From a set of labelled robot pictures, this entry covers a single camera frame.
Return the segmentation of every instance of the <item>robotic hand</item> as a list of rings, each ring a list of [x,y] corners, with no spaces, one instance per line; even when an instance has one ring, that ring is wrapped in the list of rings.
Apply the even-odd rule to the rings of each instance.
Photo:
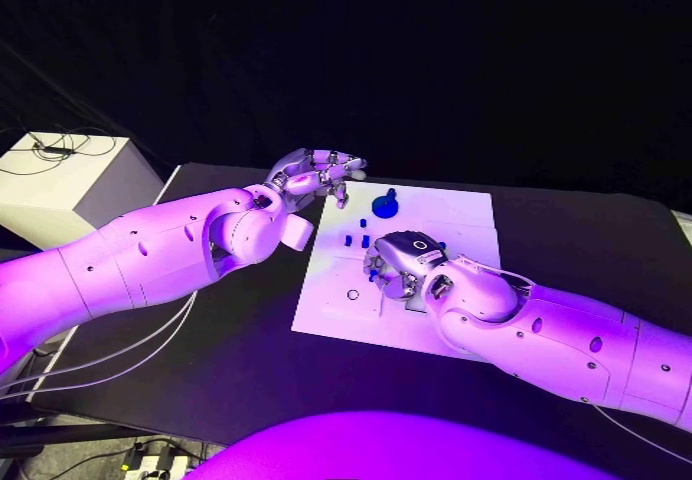
[[[263,261],[302,250],[311,224],[294,212],[314,195],[347,202],[343,178],[363,159],[295,150],[260,185],[121,215],[73,243],[0,264],[0,373],[50,336],[106,313],[165,303]]]
[[[692,432],[692,338],[464,256],[449,260],[418,232],[379,238],[363,270],[387,298],[422,296],[452,349],[569,400]]]

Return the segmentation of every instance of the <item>black table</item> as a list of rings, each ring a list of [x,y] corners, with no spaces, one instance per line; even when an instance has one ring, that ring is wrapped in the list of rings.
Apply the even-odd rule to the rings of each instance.
[[[161,201],[249,185],[263,176],[262,170],[187,164]],[[371,181],[491,193],[503,268],[692,335],[690,247],[660,204],[627,195]],[[321,202],[301,212],[315,225]],[[309,248],[298,253],[279,246],[262,264],[200,291],[187,324],[144,366],[96,387],[36,395],[34,406],[223,444],[324,412],[409,412],[504,434],[621,477],[689,478],[692,467],[631,437],[589,405],[557,398],[491,365],[291,332]],[[183,301],[80,326],[56,368],[132,343]],[[43,386],[115,373],[161,341]],[[687,433],[644,417],[614,416],[692,457]]]

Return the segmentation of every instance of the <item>small blue piece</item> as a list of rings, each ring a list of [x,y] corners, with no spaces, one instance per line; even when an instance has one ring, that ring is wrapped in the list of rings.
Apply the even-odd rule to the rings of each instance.
[[[371,201],[371,213],[379,218],[392,218],[397,211],[396,192],[393,188],[390,188],[386,195]]]

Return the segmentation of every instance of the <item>power strip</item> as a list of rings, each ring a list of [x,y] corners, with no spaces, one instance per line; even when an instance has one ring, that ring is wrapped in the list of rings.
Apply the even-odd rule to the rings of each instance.
[[[158,455],[145,455],[141,459],[141,465],[136,470],[129,470],[125,474],[125,480],[142,480],[147,478],[149,473],[161,474],[158,470],[155,470],[155,464],[158,462]],[[190,457],[175,456],[173,458],[173,467],[170,469],[170,480],[180,480],[184,477],[187,472],[187,465],[190,463]]]

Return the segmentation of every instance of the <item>floor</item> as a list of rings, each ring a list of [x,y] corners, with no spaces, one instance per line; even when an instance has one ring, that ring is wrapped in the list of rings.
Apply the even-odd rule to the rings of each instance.
[[[46,425],[85,425],[89,423],[96,422],[69,415],[59,415],[46,422]],[[217,445],[206,444],[203,448],[200,442],[187,441],[175,437],[165,437],[162,435],[139,437],[136,441],[141,442],[154,438],[171,439],[184,449],[203,458],[210,458],[223,450],[223,447]],[[38,456],[21,462],[23,476],[21,472],[15,474],[10,473],[4,480],[49,480],[74,463],[90,456],[128,449],[132,446],[134,440],[134,438],[122,438],[116,440],[49,445]],[[157,454],[162,446],[162,442],[147,445],[144,447],[147,454]],[[60,480],[122,480],[125,478],[125,473],[119,469],[122,458],[124,454],[90,460],[62,476]],[[191,460],[190,465],[196,466],[197,461]]]

